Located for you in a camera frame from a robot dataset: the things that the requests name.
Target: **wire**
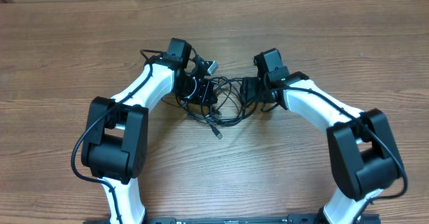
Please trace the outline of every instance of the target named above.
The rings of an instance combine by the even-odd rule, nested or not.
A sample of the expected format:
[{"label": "wire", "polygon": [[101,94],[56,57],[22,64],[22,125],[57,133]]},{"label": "wire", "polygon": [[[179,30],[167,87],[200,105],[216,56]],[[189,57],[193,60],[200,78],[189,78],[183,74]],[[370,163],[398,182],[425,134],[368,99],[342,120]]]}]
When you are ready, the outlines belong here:
[{"label": "wire", "polygon": [[122,222],[121,214],[119,213],[119,206],[118,206],[118,200],[117,200],[116,193],[115,193],[115,188],[112,186],[111,183],[107,182],[106,180],[101,180],[101,179],[98,179],[98,178],[90,178],[90,177],[87,177],[87,176],[83,176],[81,173],[79,173],[79,171],[76,169],[76,154],[78,152],[79,146],[81,145],[81,143],[85,139],[86,135],[88,135],[88,133],[94,128],[94,126],[98,122],[100,122],[102,119],[104,119],[108,114],[110,114],[114,110],[116,110],[121,104],[123,104],[124,102],[126,102],[127,100],[129,100],[130,98],[132,98],[133,95],[137,91],[139,91],[148,82],[149,78],[152,76],[152,72],[153,72],[152,64],[151,64],[151,62],[149,62],[149,58],[143,52],[145,52],[145,50],[141,50],[140,51],[141,55],[146,59],[146,62],[149,64],[149,74],[147,75],[147,77],[144,79],[144,81],[142,83],[140,83],[140,85],[138,85],[134,90],[132,90],[131,92],[129,92],[126,97],[124,97],[122,100],[120,100],[119,102],[115,103],[115,105],[113,105],[111,108],[109,108],[107,111],[105,111],[91,126],[88,127],[87,130],[85,130],[84,133],[82,133],[82,135],[80,136],[79,140],[76,142],[76,145],[74,146],[74,149],[73,149],[73,152],[72,152],[71,161],[70,161],[73,173],[77,177],[79,177],[80,179],[89,181],[89,182],[104,184],[105,186],[107,186],[109,188],[109,192],[112,193],[113,203],[115,205],[115,212],[116,212],[117,220],[119,221],[120,224],[123,224],[123,222]]},{"label": "wire", "polygon": [[[194,61],[196,68],[198,68],[200,67],[200,63],[204,62],[204,59],[200,55],[198,55],[198,53],[196,53],[196,50],[194,48],[192,49],[192,51],[194,52],[195,57],[191,58],[190,60]],[[243,119],[246,119],[247,117],[249,117],[251,114],[255,112],[254,110],[256,108],[257,103],[255,103],[253,99],[252,101],[243,102],[241,100],[241,93],[239,91],[239,88],[235,86],[235,84],[238,84],[239,86],[241,86],[242,81],[243,81],[243,78],[228,79],[227,77],[224,77],[224,76],[218,76],[218,77],[213,77],[211,79],[208,79],[207,86],[204,89],[204,94],[203,96],[201,96],[202,101],[199,101],[200,113],[193,112],[189,108],[188,104],[190,103],[191,99],[183,96],[179,96],[179,95],[176,95],[176,102],[178,105],[175,105],[175,107],[183,108],[187,112],[187,115],[191,116],[194,120],[200,123],[208,124],[212,128],[212,130],[215,129],[213,130],[213,132],[215,135],[219,137],[219,131],[216,129],[215,125],[232,126],[239,123]],[[210,104],[210,103],[206,104],[206,102],[208,102],[207,96],[208,96],[208,91],[210,87],[213,88],[212,92],[215,95],[224,94],[225,96],[225,99],[223,99],[223,101],[217,106],[214,106],[213,104]],[[183,105],[179,103],[179,98],[182,101],[184,101]],[[221,117],[222,114],[220,109],[221,107],[225,106],[225,103],[227,101],[232,102],[232,104],[235,106],[235,109],[237,110],[236,116]],[[252,109],[250,112],[248,112],[247,110],[247,108],[249,108],[252,105],[252,104],[249,104],[249,102],[255,103],[254,109]],[[204,106],[208,107],[208,113],[205,112]]]},{"label": "wire", "polygon": [[262,104],[262,107],[261,107],[261,112],[263,112],[263,113],[268,113],[269,111],[273,111],[276,107],[278,107],[279,106],[279,103],[276,103],[274,106],[272,106],[272,107],[270,107],[269,109],[267,109],[267,110],[265,110],[265,102]]},{"label": "wire", "polygon": [[371,129],[369,129],[369,127],[367,125],[365,125],[364,123],[362,123],[362,121],[360,119],[358,119],[355,116],[351,115],[350,113],[348,113],[347,111],[345,111],[342,107],[339,107],[337,104],[335,104],[334,102],[332,102],[329,98],[327,98],[323,94],[318,93],[316,91],[313,91],[311,89],[303,89],[303,88],[298,88],[298,87],[285,87],[284,89],[285,90],[291,90],[291,91],[303,91],[303,92],[307,92],[307,93],[311,93],[313,95],[316,95],[317,97],[320,97],[322,100],[326,101],[329,105],[333,106],[337,111],[339,111],[340,113],[346,115],[352,121],[356,122],[359,126],[361,126],[371,136],[371,139],[375,140],[375,142],[377,144],[379,144],[390,155],[390,158],[395,162],[395,165],[396,165],[397,169],[400,172],[400,176],[402,177],[402,180],[404,181],[404,185],[403,185],[402,190],[399,193],[397,193],[397,194],[393,194],[393,195],[389,195],[389,196],[381,196],[381,197],[368,198],[365,201],[365,203],[363,204],[363,206],[359,209],[359,212],[353,218],[353,221],[352,221],[353,224],[357,223],[357,220],[363,214],[363,211],[373,201],[395,199],[395,198],[403,196],[407,192],[407,189],[408,189],[408,177],[407,177],[406,171],[404,170],[404,167],[402,167],[402,165],[400,164],[399,160],[397,160],[397,158],[392,154],[392,152],[386,146],[386,144],[383,143],[383,141]]},{"label": "wire", "polygon": [[182,106],[177,106],[177,105],[175,105],[175,104],[173,104],[173,103],[169,103],[169,102],[167,102],[166,100],[164,100],[163,98],[161,98],[161,101],[163,101],[163,102],[164,102],[164,103],[166,103],[166,104],[169,104],[170,106],[178,107],[178,108],[182,108]]}]

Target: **black bracket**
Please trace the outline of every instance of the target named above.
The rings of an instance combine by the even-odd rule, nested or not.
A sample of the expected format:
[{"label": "black bracket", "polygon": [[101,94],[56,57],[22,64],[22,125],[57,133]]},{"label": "black bracket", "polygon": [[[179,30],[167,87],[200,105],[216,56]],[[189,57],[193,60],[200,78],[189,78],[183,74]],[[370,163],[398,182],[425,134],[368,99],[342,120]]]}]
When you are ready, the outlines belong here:
[{"label": "black bracket", "polygon": [[[378,109],[362,113],[360,121],[369,127],[402,164],[400,153],[390,130],[387,117]],[[326,129],[330,167],[341,192],[359,201],[378,188],[388,188],[401,177],[389,154],[369,137],[354,121],[336,123]],[[356,139],[372,142],[372,148],[360,152]]]},{"label": "black bracket", "polygon": [[155,61],[155,64],[167,66],[174,70],[174,88],[180,100],[197,105],[212,105],[217,103],[217,96],[213,92],[213,84],[210,84],[204,76],[211,75],[217,69],[215,61],[203,61],[195,56],[195,68],[191,74],[184,69],[188,66],[192,46],[185,40],[172,38],[167,52],[164,52]]},{"label": "black bracket", "polygon": [[[96,97],[90,104],[88,129],[105,111],[115,105],[112,99]],[[99,121],[84,139],[82,164],[94,177],[104,176],[128,184],[143,168],[147,152],[148,109],[140,105],[120,105]],[[105,128],[124,125],[123,137],[105,134]]]},{"label": "black bracket", "polygon": [[245,77],[243,79],[240,86],[242,101],[278,102],[282,105],[280,91],[264,92],[265,87],[268,89],[284,87],[285,81],[290,75],[288,67],[283,64],[280,52],[275,48],[261,52],[253,57],[253,64],[257,66],[257,77]]}]

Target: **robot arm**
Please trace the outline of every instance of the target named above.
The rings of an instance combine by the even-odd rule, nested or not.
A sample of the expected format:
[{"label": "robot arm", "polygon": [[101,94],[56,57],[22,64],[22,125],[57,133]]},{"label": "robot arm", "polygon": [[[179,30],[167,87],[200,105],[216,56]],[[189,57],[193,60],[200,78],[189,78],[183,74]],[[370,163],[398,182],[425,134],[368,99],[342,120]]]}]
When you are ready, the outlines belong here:
[{"label": "robot arm", "polygon": [[[174,86],[174,71],[169,69],[167,66],[161,64],[153,64],[152,76],[146,82],[146,84],[137,91],[133,97],[126,102],[125,105],[134,106],[140,105],[148,108],[150,113],[154,109],[155,105],[160,99],[170,93]],[[148,76],[150,70],[149,66],[146,65],[141,75],[129,85],[124,91],[112,97],[116,102],[125,98],[128,93],[139,86]],[[116,124],[117,129],[125,130],[125,126]],[[103,177],[103,180],[112,184],[115,188],[119,213],[123,223],[143,223],[145,217],[145,207],[141,203],[139,194],[139,183],[136,178],[131,178],[128,184],[123,184],[119,180],[113,178]],[[106,192],[107,200],[111,210],[110,224],[119,223],[115,212],[115,204],[113,201],[112,194],[109,192],[109,188],[103,185]]]},{"label": "robot arm", "polygon": [[[196,62],[194,71],[190,75],[184,72],[191,49],[185,41],[173,38],[168,51],[148,59],[150,65],[145,66],[141,76],[123,92],[112,99],[97,97],[91,103],[87,129],[101,113],[117,106],[115,102],[122,102],[131,91],[148,79],[132,98],[97,123],[85,138],[82,147],[83,165],[90,168],[93,176],[110,183],[115,189],[122,223],[140,224],[145,219],[145,207],[139,198],[137,177],[145,162],[147,116],[150,111],[170,92],[175,92],[189,103],[211,105],[217,102],[212,89],[207,92],[209,81],[204,79],[204,76],[211,75],[217,68],[215,62],[205,62],[196,55],[194,60],[199,61]],[[401,176],[392,156],[379,146],[373,144],[373,148],[362,153],[357,148],[357,144],[361,142],[372,141],[353,121],[359,118],[380,135],[402,165],[385,115],[377,109],[364,112],[336,100],[301,72],[289,74],[276,49],[255,56],[255,64],[258,66],[258,77],[244,78],[241,86],[243,97],[247,100],[260,97],[257,92],[261,91],[255,88],[261,87],[260,83],[263,82],[265,89],[276,90],[263,93],[264,102],[277,102],[284,109],[303,116],[320,131],[326,132],[332,175],[338,188],[324,206],[323,217],[329,223],[352,223],[368,199],[376,197]],[[150,66],[153,70],[148,78]],[[322,95],[349,113],[349,117],[340,113],[326,99],[311,93]],[[105,134],[104,128],[114,127],[124,130],[123,138]],[[119,223],[110,188],[105,185],[103,188],[111,209],[109,223]]]},{"label": "robot arm", "polygon": [[[362,110],[350,107],[320,90],[312,80],[299,80],[298,82],[292,83],[290,86],[311,89],[321,93],[354,117],[360,117],[360,114],[363,113]],[[347,116],[339,113],[326,101],[323,101],[313,94],[295,90],[284,90],[284,101],[286,107],[291,112],[303,116],[322,132],[325,132],[326,129],[332,127],[335,123],[346,123],[351,120]],[[361,138],[356,139],[356,144],[361,142]],[[356,201],[346,197],[345,194],[341,192],[340,188],[337,188],[331,200],[323,208],[324,217],[329,223],[351,223],[367,199],[376,197],[382,191],[381,188],[377,188],[366,194],[363,199]]]},{"label": "robot arm", "polygon": [[[262,52],[254,59],[259,81],[269,92],[262,94],[262,99],[278,102],[327,134],[332,175],[338,188],[324,206],[323,218],[329,223],[352,223],[369,199],[379,195],[402,175],[395,161],[400,166],[403,164],[386,116],[378,109],[364,112],[336,100],[301,72],[289,74],[276,49]],[[391,153],[387,154],[376,144],[356,121],[379,135]],[[357,147],[361,142],[372,142],[372,148],[361,153]]]}]

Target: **metal base plate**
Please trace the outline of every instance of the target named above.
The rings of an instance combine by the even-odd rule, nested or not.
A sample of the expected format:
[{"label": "metal base plate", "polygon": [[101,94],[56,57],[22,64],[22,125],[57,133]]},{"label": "metal base plate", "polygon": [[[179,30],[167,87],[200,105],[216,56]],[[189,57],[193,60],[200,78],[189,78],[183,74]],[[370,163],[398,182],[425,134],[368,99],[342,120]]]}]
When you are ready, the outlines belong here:
[{"label": "metal base plate", "polygon": [[[86,224],[110,224],[109,220],[85,222]],[[287,217],[240,217],[212,219],[175,219],[162,217],[145,219],[143,224],[325,224],[318,214],[291,214]],[[363,215],[359,224],[381,224],[379,215]]]}]

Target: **table top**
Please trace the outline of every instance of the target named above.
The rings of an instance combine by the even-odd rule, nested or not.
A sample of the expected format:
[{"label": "table top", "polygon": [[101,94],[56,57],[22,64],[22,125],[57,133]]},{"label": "table top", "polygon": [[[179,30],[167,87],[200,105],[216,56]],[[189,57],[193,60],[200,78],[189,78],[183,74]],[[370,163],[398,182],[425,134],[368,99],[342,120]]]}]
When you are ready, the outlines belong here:
[{"label": "table top", "polygon": [[[382,110],[410,189],[367,212],[428,222],[429,0],[0,4],[0,15],[1,223],[109,217],[101,186],[73,175],[72,148],[90,101],[122,91],[141,74],[139,49],[166,50],[171,37],[227,77],[255,76],[252,57],[275,47],[290,72],[346,104]],[[150,217],[315,213],[331,198],[326,137],[305,119],[277,108],[220,131],[218,140],[183,110],[156,106],[139,177]]]}]

